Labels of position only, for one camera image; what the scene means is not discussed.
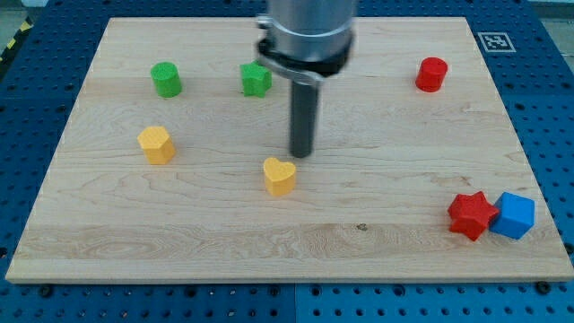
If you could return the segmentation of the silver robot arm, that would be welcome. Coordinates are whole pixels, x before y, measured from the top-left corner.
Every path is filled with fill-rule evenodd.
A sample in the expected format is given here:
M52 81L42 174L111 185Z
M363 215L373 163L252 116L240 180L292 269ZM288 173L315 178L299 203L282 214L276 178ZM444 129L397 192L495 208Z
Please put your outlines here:
M269 0L257 62L291 82L289 150L313 153L320 91L346 65L354 40L354 0Z

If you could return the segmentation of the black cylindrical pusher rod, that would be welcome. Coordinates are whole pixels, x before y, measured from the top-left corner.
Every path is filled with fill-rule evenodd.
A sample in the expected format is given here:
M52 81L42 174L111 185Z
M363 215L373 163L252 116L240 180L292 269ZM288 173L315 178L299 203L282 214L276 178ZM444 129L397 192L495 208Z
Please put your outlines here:
M304 83L291 83L289 148L296 158L305 158L313 151L317 107L317 88Z

